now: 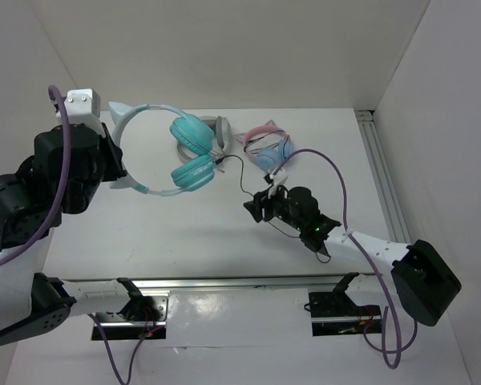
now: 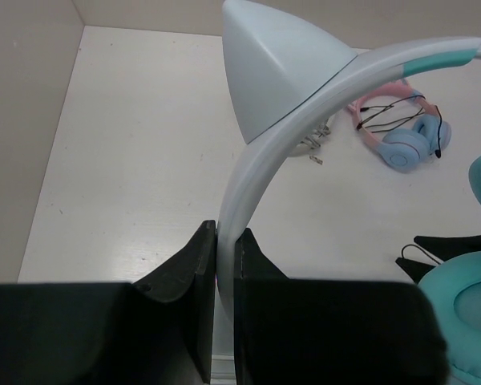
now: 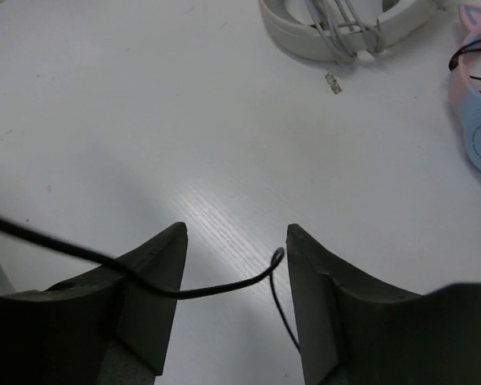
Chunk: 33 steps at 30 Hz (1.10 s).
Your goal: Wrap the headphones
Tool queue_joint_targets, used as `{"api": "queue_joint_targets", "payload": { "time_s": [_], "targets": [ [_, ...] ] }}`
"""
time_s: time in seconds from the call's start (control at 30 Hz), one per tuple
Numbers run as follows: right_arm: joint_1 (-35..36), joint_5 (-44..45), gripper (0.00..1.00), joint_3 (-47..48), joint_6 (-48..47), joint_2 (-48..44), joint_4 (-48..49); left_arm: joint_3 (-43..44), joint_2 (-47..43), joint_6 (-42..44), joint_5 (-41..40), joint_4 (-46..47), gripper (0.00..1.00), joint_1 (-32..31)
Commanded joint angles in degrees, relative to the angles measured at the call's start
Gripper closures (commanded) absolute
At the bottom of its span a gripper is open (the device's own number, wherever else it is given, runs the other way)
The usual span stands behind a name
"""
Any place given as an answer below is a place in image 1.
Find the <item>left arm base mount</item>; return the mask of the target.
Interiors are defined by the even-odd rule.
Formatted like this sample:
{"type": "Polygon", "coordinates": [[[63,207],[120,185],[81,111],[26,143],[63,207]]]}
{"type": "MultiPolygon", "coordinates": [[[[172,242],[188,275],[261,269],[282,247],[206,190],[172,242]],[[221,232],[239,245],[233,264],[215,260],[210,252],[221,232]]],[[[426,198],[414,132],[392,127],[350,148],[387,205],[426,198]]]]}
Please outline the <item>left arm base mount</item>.
{"type": "Polygon", "coordinates": [[[108,309],[94,313],[107,340],[165,339],[169,293],[160,290],[142,292],[128,278],[119,278],[117,282],[127,291],[128,301],[116,312],[108,309]]]}

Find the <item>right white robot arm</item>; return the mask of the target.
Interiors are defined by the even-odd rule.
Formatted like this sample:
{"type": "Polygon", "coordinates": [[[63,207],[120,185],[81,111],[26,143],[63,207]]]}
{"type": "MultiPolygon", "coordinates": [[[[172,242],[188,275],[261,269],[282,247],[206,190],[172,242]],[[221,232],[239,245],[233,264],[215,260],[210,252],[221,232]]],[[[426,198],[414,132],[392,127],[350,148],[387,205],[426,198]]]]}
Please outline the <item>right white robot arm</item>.
{"type": "Polygon", "coordinates": [[[327,257],[363,261],[367,253],[387,282],[390,295],[416,322],[435,326],[462,289],[434,246],[424,240],[397,243],[345,229],[321,213],[305,187],[258,192],[243,204],[254,221],[276,218],[298,231],[306,248],[327,257]]]}

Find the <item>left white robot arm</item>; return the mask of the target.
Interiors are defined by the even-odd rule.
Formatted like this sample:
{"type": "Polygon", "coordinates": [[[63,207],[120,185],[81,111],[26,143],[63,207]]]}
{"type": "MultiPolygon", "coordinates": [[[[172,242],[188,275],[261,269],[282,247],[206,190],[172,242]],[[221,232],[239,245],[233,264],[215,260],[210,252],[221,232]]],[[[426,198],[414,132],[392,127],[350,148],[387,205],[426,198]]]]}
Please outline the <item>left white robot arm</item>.
{"type": "Polygon", "coordinates": [[[34,139],[17,172],[0,176],[0,347],[46,334],[70,317],[139,316],[141,293],[127,278],[69,282],[42,272],[52,229],[79,214],[99,185],[124,175],[111,137],[62,124],[34,139]]]}

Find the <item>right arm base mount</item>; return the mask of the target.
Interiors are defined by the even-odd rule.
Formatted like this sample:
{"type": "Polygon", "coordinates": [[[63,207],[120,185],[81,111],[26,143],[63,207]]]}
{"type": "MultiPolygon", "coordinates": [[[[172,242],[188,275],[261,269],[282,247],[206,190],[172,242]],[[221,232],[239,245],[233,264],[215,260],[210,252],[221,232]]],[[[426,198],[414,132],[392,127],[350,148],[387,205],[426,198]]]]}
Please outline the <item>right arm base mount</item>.
{"type": "Polygon", "coordinates": [[[380,334],[381,310],[378,306],[357,306],[344,293],[311,292],[303,306],[311,317],[313,337],[380,334]]]}

